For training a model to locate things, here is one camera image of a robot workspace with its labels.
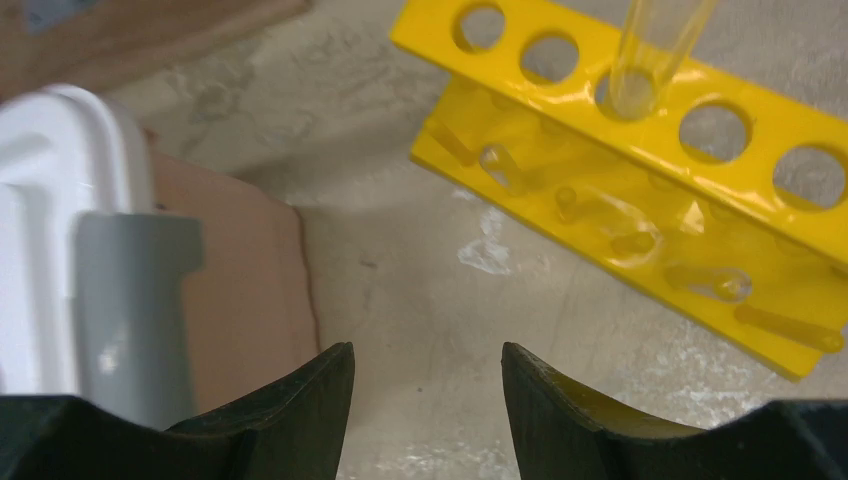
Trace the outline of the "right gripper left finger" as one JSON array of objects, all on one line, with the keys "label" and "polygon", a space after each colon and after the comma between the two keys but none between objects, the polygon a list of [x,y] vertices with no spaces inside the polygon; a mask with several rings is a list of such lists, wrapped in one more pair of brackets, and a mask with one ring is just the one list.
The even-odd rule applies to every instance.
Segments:
[{"label": "right gripper left finger", "polygon": [[352,343],[160,431],[78,397],[1,399],[4,479],[333,479],[354,387]]}]

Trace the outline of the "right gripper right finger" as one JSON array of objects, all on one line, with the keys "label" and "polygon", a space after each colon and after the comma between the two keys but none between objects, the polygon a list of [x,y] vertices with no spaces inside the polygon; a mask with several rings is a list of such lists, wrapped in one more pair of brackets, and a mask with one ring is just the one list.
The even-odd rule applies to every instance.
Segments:
[{"label": "right gripper right finger", "polygon": [[713,429],[665,420],[517,343],[502,383],[523,479],[844,479],[847,403],[775,400]]}]

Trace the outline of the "pink plastic bin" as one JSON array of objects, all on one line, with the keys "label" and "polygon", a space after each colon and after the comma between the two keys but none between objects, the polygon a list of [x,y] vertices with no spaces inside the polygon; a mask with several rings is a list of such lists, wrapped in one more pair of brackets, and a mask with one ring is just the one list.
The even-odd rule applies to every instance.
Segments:
[{"label": "pink plastic bin", "polygon": [[201,223],[203,266],[182,284],[196,407],[216,409],[320,352],[297,211],[240,179],[151,152],[165,213]]}]

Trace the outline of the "white plastic bin lid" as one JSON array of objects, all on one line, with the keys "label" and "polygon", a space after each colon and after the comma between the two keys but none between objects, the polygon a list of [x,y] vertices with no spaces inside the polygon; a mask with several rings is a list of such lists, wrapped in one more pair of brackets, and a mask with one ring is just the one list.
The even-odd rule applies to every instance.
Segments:
[{"label": "white plastic bin lid", "polygon": [[76,394],[75,238],[88,213],[155,209],[146,138],[120,105],[54,84],[1,107],[1,391]]}]

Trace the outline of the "clear glass test tube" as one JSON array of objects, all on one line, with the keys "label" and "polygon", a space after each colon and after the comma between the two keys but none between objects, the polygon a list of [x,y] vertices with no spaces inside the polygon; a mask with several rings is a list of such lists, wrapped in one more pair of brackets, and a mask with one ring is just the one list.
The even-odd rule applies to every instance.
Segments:
[{"label": "clear glass test tube", "polygon": [[703,32],[712,0],[635,0],[621,32],[606,101],[614,115],[650,115]]}]

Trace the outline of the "yellow test tube rack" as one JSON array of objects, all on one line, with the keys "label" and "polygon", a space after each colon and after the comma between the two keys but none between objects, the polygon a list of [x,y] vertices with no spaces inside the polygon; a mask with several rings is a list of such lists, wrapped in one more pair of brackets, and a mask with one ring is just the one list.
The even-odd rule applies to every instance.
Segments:
[{"label": "yellow test tube rack", "polygon": [[410,1],[391,40],[450,72],[411,158],[798,380],[841,351],[847,201],[777,187],[847,125],[687,61],[636,122],[597,101],[619,31],[549,1]]}]

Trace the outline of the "wooden board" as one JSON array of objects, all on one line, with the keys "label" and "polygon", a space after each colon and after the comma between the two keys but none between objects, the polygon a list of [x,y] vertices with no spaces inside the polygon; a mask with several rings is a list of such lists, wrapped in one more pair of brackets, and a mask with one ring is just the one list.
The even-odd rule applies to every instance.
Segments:
[{"label": "wooden board", "polygon": [[309,1],[4,1],[1,97],[106,90],[307,11]]}]

